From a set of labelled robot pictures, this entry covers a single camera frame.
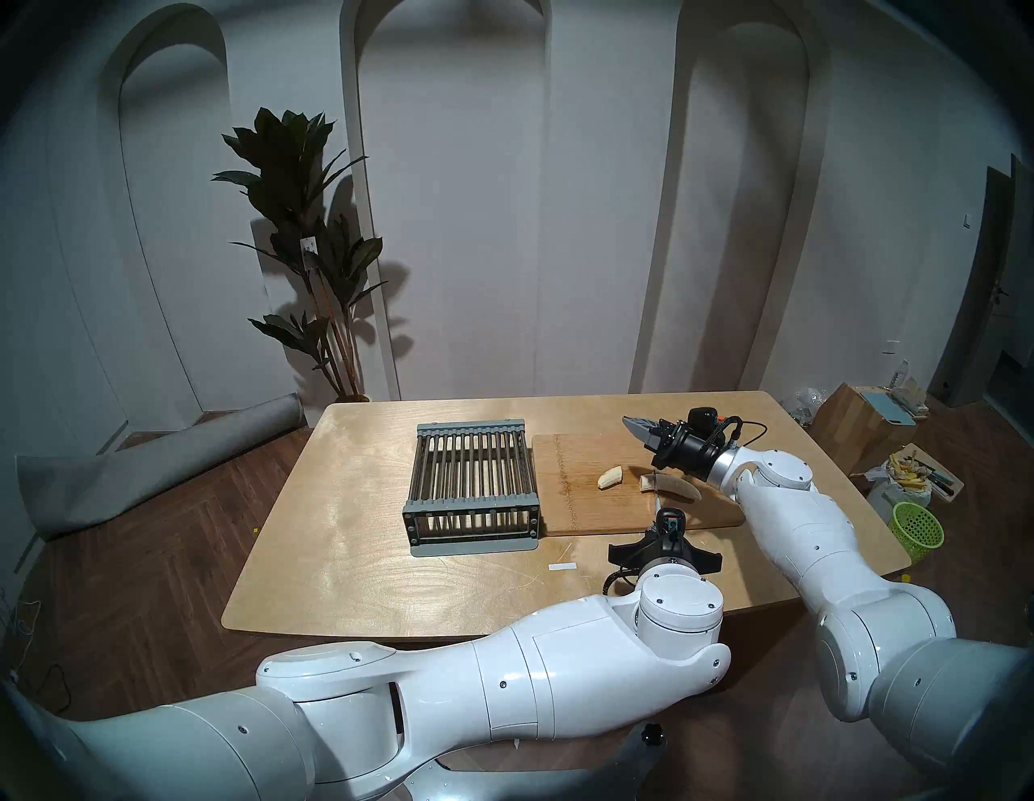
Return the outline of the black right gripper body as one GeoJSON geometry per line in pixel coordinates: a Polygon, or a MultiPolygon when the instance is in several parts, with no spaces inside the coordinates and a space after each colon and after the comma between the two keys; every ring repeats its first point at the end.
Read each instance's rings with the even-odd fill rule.
{"type": "Polygon", "coordinates": [[[652,426],[653,468],[675,468],[690,476],[706,480],[726,448],[725,428],[725,421],[712,425],[657,421],[652,426]]]}

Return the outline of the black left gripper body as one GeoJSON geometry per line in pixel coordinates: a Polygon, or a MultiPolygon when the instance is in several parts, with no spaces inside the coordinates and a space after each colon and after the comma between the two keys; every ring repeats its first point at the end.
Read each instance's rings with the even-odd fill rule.
{"type": "Polygon", "coordinates": [[[722,569],[722,554],[694,546],[685,535],[662,535],[648,529],[638,543],[610,545],[608,561],[617,569],[641,576],[653,565],[662,563],[683,564],[697,574],[718,574],[722,569]]]}

